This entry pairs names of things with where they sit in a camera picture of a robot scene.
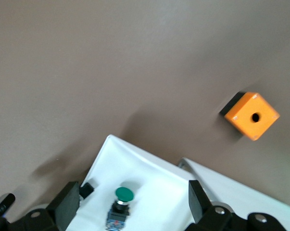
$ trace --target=black base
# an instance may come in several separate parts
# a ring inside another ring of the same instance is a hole
[[[233,106],[245,95],[246,92],[239,91],[230,101],[226,104],[226,106],[220,111],[222,116],[225,116]]]
[[[119,220],[124,222],[129,215],[129,206],[119,205],[117,204],[117,202],[114,202],[107,219]]]

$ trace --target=orange cube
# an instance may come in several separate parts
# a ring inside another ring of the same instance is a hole
[[[220,111],[242,134],[255,141],[279,118],[274,108],[259,94],[238,92]]]

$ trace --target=silver bolt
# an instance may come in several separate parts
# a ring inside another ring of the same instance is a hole
[[[262,222],[262,223],[266,223],[266,222],[267,222],[267,220],[266,220],[266,218],[265,218],[264,215],[256,214],[256,215],[255,215],[255,218],[256,218],[257,221],[260,221],[260,222]]]
[[[36,218],[40,216],[40,212],[34,212],[32,215],[30,215],[31,218]]]
[[[216,213],[221,214],[221,215],[225,214],[225,210],[221,207],[216,207],[215,211],[216,211]]]

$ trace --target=white surface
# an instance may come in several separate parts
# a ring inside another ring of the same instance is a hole
[[[114,191],[120,186],[135,193],[124,231],[183,231],[194,222],[188,201],[188,181],[193,179],[201,182],[210,199],[230,205],[238,216],[268,213],[290,231],[290,206],[189,159],[182,162],[193,174],[108,136],[84,180],[95,192],[81,202],[67,231],[104,230]]]
[[[246,219],[252,212],[267,213],[290,231],[290,206],[189,159],[184,158],[184,161],[202,186],[210,190],[218,201],[230,205],[238,216]]]
[[[126,186],[135,193],[125,231],[183,231],[193,218],[188,180],[178,167],[113,135],[107,137],[84,183],[95,192],[84,200],[67,231],[104,230],[115,190]]]

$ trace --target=green push button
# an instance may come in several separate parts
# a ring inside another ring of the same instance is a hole
[[[118,197],[118,200],[122,202],[129,202],[132,201],[134,198],[133,192],[125,187],[118,188],[116,190],[116,196]]]

